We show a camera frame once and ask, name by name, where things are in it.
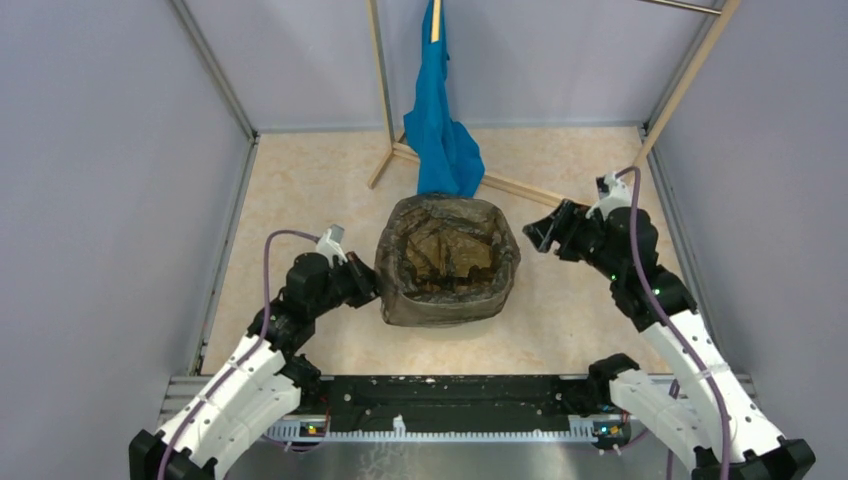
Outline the dark translucent trash bag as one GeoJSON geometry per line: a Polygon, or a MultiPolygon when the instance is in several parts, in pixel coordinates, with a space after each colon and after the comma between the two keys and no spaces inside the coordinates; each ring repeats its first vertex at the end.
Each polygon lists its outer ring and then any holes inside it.
{"type": "Polygon", "coordinates": [[[521,252],[503,211],[486,200],[421,194],[396,203],[374,270],[383,321],[446,328],[500,314],[521,252]]]}

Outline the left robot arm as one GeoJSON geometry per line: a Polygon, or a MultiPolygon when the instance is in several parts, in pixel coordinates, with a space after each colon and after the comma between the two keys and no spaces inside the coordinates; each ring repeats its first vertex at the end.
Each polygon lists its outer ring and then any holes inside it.
{"type": "Polygon", "coordinates": [[[275,422],[319,404],[321,373],[299,351],[317,319],[378,296],[374,270],[355,253],[299,255],[225,365],[156,432],[131,440],[130,477],[225,478],[275,422]]]}

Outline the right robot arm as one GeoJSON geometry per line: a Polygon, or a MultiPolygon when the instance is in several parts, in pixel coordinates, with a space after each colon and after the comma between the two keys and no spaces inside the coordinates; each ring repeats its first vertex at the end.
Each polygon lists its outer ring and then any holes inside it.
{"type": "Polygon", "coordinates": [[[615,354],[589,367],[586,397],[600,412],[635,415],[693,479],[801,479],[816,461],[752,401],[715,342],[684,283],[658,262],[658,230],[630,206],[608,212],[563,201],[524,234],[540,253],[583,261],[610,281],[616,307],[671,368],[680,395],[657,386],[615,354]]]}

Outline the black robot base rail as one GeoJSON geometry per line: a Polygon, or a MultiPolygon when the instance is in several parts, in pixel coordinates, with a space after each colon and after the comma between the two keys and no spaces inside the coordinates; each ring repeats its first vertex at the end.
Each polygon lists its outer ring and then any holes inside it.
{"type": "Polygon", "coordinates": [[[329,443],[585,444],[622,451],[646,438],[581,375],[338,375],[264,433],[287,450],[329,443]]]}

